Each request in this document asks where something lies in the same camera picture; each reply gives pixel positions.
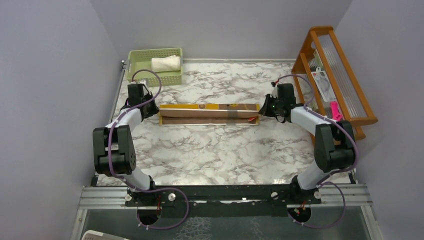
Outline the white towel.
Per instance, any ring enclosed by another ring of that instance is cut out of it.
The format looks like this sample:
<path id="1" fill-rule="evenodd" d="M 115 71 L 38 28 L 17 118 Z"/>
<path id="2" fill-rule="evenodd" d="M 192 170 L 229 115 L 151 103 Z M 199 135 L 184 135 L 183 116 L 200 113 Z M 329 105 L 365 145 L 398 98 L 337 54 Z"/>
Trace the white towel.
<path id="1" fill-rule="evenodd" d="M 151 70 L 157 73 L 180 71 L 181 65 L 182 59 L 176 55 L 151 59 Z"/>

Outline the yellow bear towel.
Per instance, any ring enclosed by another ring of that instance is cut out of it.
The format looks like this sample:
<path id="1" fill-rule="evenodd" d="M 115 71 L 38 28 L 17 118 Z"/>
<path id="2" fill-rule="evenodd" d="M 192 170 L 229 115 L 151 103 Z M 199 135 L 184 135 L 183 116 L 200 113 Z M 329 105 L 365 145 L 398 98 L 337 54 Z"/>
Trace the yellow bear towel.
<path id="1" fill-rule="evenodd" d="M 255 103 L 162 104 L 160 126 L 229 126 L 259 124 L 260 105 Z"/>

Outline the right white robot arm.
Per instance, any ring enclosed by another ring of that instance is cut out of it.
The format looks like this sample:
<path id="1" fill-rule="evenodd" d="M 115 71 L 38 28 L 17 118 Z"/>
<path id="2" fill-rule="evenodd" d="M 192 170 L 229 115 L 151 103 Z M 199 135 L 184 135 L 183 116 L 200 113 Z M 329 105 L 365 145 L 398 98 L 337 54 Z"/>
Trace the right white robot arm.
<path id="1" fill-rule="evenodd" d="M 300 204 L 331 175 L 350 171 L 357 162 L 358 148 L 353 127 L 347 120 L 335 121 L 297 103 L 294 86 L 272 83 L 259 114 L 296 124 L 314 136 L 314 161 L 296 175 L 288 190 L 289 199 Z"/>

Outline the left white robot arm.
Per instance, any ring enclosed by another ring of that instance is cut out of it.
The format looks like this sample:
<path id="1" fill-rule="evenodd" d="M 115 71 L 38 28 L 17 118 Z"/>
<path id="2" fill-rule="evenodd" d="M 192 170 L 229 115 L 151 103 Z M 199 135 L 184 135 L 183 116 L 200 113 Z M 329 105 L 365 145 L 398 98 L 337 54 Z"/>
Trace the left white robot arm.
<path id="1" fill-rule="evenodd" d="M 116 119 L 92 132 L 94 168 L 100 175 L 123 182 L 149 206 L 157 200 L 157 191 L 152 177 L 137 167 L 132 132 L 144 119 L 158 114 L 159 108 L 145 81 L 129 84 L 127 92 Z"/>

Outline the white paper package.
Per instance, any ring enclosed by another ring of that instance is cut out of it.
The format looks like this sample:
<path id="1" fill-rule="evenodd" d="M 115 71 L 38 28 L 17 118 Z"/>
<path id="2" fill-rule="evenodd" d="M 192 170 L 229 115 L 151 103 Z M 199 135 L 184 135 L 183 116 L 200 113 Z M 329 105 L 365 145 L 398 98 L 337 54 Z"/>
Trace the white paper package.
<path id="1" fill-rule="evenodd" d="M 325 102 L 335 102 L 337 100 L 330 80 L 325 70 L 317 67 L 315 71 L 311 72 L 318 91 Z"/>

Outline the wooden rack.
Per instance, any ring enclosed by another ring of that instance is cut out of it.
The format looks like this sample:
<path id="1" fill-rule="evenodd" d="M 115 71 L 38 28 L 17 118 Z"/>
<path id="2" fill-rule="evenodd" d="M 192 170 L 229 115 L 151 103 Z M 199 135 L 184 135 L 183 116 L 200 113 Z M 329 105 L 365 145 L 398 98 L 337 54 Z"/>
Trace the wooden rack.
<path id="1" fill-rule="evenodd" d="M 343 119 L 353 127 L 357 141 L 366 138 L 363 126 L 378 122 L 356 75 L 336 37 L 332 26 L 313 26 L 309 29 L 291 69 L 294 83 L 302 103 L 314 96 L 312 109 L 332 116 L 331 102 L 325 102 L 311 72 L 317 67 L 324 70 L 336 96 Z"/>

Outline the pink clip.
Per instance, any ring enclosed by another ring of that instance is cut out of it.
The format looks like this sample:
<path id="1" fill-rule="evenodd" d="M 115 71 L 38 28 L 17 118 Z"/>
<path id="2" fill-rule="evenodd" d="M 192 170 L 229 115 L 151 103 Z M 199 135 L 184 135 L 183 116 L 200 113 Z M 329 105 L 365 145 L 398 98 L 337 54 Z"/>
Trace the pink clip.
<path id="1" fill-rule="evenodd" d="M 335 121 L 340 121 L 343 119 L 343 115 L 340 113 L 339 105 L 336 101 L 330 103 L 332 119 Z"/>

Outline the white tray corner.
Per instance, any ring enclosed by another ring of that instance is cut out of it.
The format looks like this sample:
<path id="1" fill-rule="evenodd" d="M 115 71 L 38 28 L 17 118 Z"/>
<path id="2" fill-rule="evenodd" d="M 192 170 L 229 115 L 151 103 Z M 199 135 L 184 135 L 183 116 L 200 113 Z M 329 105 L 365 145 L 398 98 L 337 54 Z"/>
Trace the white tray corner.
<path id="1" fill-rule="evenodd" d="M 81 240 L 128 240 L 127 238 L 121 236 L 115 236 L 112 234 L 99 232 L 95 230 L 87 230 Z"/>

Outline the aluminium frame rail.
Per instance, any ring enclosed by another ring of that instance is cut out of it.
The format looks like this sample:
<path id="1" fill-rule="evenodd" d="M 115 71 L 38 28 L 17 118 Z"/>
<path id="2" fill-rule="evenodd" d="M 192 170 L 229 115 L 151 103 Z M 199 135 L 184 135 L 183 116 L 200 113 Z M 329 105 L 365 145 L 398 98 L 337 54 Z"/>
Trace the aluminium frame rail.
<path id="1" fill-rule="evenodd" d="M 373 201 L 365 184 L 340 184 L 340 190 L 333 185 L 319 189 L 319 199 L 306 201 L 306 207 L 347 207 L 372 206 Z M 124 186 L 84 187 L 79 199 L 78 210 L 154 210 L 154 206 L 137 206 L 126 201 L 127 188 Z"/>

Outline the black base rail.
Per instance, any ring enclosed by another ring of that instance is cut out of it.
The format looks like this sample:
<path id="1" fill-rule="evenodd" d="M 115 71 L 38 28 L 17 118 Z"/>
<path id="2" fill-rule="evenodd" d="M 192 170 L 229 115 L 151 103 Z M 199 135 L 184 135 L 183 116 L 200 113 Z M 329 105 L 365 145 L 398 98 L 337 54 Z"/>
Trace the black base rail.
<path id="1" fill-rule="evenodd" d="M 321 204 L 315 190 L 301 192 L 290 184 L 156 186 L 156 192 L 127 192 L 125 206 L 141 216 L 286 217 L 289 208 Z"/>

